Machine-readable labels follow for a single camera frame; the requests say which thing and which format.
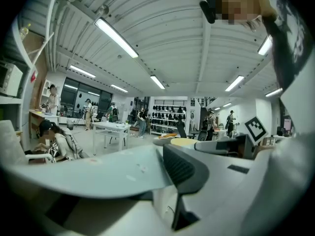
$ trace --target black pants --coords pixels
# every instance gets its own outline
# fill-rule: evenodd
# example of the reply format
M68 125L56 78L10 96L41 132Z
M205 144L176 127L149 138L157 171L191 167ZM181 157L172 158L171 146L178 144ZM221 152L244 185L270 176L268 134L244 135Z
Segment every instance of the black pants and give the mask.
M212 137L213 137L213 129L210 129L207 131L207 138L206 141L212 141Z
M231 122L229 125L228 125L228 128L227 128L227 135L229 136L229 137L231 137L232 136L232 132L233 131L233 123Z

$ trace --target black headset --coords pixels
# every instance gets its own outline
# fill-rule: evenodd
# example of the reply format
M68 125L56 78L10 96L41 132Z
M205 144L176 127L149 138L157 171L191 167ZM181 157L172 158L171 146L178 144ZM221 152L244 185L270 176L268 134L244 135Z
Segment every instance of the black headset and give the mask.
M214 24L216 17L216 0L200 1L200 8L210 24Z

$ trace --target fluorescent light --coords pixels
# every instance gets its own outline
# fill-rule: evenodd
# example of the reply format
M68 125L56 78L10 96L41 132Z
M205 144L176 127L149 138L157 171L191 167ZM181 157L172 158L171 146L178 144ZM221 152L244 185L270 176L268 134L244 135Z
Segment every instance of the fluorescent light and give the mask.
M99 96L99 94L97 93L93 93L93 92L88 92L89 94L93 94L93 95L96 95L96 96Z
M78 88L75 88L75 87L70 86L70 85L67 85L67 84L65 84L64 86L67 87L67 88L70 88L70 89L76 89L76 90L78 90Z
M95 25L105 32L112 40L114 40L121 48L123 48L132 58L136 58L139 55L136 51L120 36L120 34L111 27L104 19L99 18Z
M269 96L271 96L271 95L277 94L277 93L279 93L279 92L281 92L281 91L282 91L282 88L277 89L277 90L275 90L275 91L273 91L273 92L270 92L270 93L266 94L266 97L269 97Z
M244 79L244 76L238 76L236 80L225 90L227 92L231 91L237 84L239 84Z
M258 54L265 55L269 49L272 47L272 37L267 36L262 43L261 47L258 49Z
M158 78L155 75L152 75L151 79L159 86L160 89L165 89L165 87L162 85L162 83L158 80Z
M75 67L74 65L71 65L70 68L72 68L74 70L77 70L80 73L84 73L84 74L86 74L86 75L88 75L88 76L90 76L92 78L95 78L95 75L93 75L92 73L88 73L88 72L86 72L86 71L84 71L84 70L82 70L82 69L80 69L78 67Z
M123 92L128 92L127 90L122 89L122 88L120 88L120 87L118 87L118 86L116 86L116 85L111 84L111 86L114 87L114 88L116 88L116 89L119 89L119 90L121 90L121 91L123 91Z

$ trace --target yellow object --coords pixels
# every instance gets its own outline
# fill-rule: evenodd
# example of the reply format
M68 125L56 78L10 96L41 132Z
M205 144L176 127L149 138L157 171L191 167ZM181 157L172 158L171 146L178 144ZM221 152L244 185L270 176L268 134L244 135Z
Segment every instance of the yellow object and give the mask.
M189 138L174 138L171 140L171 144L177 145L177 146L191 145L191 144L195 144L196 142L198 142L198 140L189 139Z

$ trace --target microwave oven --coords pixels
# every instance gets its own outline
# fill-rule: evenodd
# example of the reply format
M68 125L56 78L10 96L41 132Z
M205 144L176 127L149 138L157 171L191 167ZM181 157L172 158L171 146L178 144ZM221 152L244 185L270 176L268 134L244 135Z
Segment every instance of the microwave oven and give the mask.
M0 92L17 96L23 72L14 64L0 61Z

